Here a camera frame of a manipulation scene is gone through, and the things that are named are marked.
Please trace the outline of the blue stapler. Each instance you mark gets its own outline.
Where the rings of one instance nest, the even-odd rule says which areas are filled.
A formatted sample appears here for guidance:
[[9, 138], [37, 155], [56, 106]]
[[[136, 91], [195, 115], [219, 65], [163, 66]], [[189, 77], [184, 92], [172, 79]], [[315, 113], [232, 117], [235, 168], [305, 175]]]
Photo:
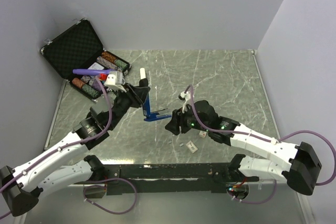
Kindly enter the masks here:
[[145, 102], [142, 106], [142, 111], [144, 115], [144, 121], [146, 122], [154, 122], [158, 120], [169, 119], [172, 117], [170, 114], [167, 113], [167, 109], [161, 109], [157, 111], [151, 110], [149, 93], [147, 94]]

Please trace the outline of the white stapler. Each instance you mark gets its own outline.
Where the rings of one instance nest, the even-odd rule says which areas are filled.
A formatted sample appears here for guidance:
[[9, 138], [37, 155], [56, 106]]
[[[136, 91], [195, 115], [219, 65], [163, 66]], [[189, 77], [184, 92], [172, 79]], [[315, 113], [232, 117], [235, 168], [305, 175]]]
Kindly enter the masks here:
[[148, 79], [146, 77], [145, 68], [140, 68], [139, 86], [141, 86], [141, 87], [147, 87], [148, 86]]

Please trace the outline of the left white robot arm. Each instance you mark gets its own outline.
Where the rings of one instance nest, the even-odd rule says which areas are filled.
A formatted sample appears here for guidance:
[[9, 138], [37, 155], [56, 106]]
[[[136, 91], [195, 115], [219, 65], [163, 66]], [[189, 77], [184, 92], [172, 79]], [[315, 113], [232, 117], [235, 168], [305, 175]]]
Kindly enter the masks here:
[[29, 212], [40, 199], [68, 185], [108, 181], [103, 164], [94, 155], [72, 166], [65, 163], [103, 142], [129, 108], [143, 107], [150, 91], [145, 81], [141, 80], [138, 86], [126, 83], [122, 87], [113, 100], [105, 94], [105, 101], [92, 106], [87, 117], [53, 147], [25, 164], [1, 168], [1, 194], [10, 215], [17, 217]]

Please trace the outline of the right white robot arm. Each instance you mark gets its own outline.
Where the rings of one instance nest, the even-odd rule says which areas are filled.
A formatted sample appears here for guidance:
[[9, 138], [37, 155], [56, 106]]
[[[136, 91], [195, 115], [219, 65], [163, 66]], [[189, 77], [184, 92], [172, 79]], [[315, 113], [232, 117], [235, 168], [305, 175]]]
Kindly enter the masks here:
[[310, 144], [280, 142], [257, 133], [235, 120], [219, 116], [205, 100], [173, 110], [165, 129], [174, 135], [191, 129], [206, 131], [217, 143], [256, 154], [256, 158], [239, 154], [232, 159], [229, 175], [235, 181], [244, 177], [274, 179], [308, 196], [317, 185], [322, 165]]

